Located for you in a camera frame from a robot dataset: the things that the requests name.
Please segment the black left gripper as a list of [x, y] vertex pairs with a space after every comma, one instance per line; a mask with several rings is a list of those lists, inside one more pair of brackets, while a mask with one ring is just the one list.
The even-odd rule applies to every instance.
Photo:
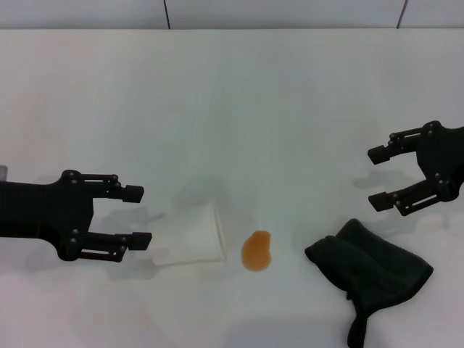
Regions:
[[1, 182], [1, 237], [49, 242], [61, 260], [121, 262], [128, 251], [147, 250], [152, 234], [88, 232], [93, 198], [140, 203], [143, 186], [124, 186], [115, 174], [66, 170], [50, 184]]

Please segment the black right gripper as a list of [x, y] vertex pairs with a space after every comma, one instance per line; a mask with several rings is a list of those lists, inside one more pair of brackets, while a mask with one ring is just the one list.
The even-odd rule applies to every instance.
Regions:
[[374, 165], [415, 153], [423, 180], [390, 193], [368, 197], [377, 212], [397, 208], [402, 216], [456, 199], [463, 184], [463, 127], [446, 128], [431, 121], [420, 128], [391, 133], [386, 146], [368, 150]]

